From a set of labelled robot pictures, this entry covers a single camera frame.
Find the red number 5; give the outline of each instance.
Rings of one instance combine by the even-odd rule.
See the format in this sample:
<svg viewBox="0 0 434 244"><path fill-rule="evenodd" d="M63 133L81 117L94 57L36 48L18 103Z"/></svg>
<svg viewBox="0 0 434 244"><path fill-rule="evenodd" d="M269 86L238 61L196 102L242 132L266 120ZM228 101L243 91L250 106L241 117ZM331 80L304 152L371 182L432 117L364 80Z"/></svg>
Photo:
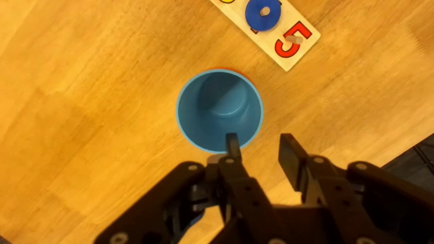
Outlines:
<svg viewBox="0 0 434 244"><path fill-rule="evenodd" d="M310 40L312 33L302 24L298 22L293 28L291 28L284 37L295 36L296 33L300 33L304 38ZM274 51L279 56L283 59L291 59L293 57L300 49L299 44L293 44L288 51L284 49L284 42L281 40L276 41Z"/></svg>

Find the wooden table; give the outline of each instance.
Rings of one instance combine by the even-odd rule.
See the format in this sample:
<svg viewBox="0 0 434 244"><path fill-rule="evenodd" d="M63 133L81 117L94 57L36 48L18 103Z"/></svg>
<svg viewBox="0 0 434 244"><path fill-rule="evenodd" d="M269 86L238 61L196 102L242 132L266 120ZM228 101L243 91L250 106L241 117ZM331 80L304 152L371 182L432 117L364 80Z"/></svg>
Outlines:
<svg viewBox="0 0 434 244"><path fill-rule="evenodd" d="M383 166L434 132L430 0L293 0L323 34L284 72L208 0L0 2L0 235L91 243L184 160L185 83L209 68L250 78L265 124L243 151L276 204L298 202L280 133L345 167ZM216 211L185 243L207 243Z"/></svg>

